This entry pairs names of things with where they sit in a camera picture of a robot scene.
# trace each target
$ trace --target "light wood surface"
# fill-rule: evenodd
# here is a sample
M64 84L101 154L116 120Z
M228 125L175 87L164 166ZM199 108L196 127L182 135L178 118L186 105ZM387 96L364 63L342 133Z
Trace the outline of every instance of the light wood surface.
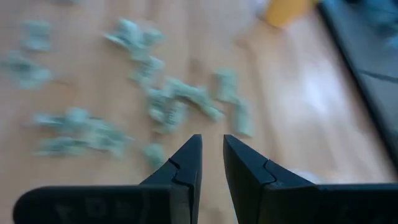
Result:
M394 175L348 72L320 21L310 14L284 30L255 20L247 0L56 0L0 1L0 51L19 48L20 22L53 24L53 50L30 54L59 76L38 91L18 90L0 77L0 222L11 222L18 196L43 185L138 184L150 174L139 149L153 140L146 96L127 76L128 54L104 40L119 17L152 21L166 36L153 51L164 77L214 87L213 69L239 73L239 92L252 105L256 135L242 138L289 169L312 172L324 182L391 182ZM177 133L162 136L171 156L192 134L203 135L199 223L234 223L224 174L222 135L231 133L230 105L216 103L226 118L213 123L191 109ZM81 157L32 155L50 133L27 127L35 112L90 110L137 139L119 161L109 154Z

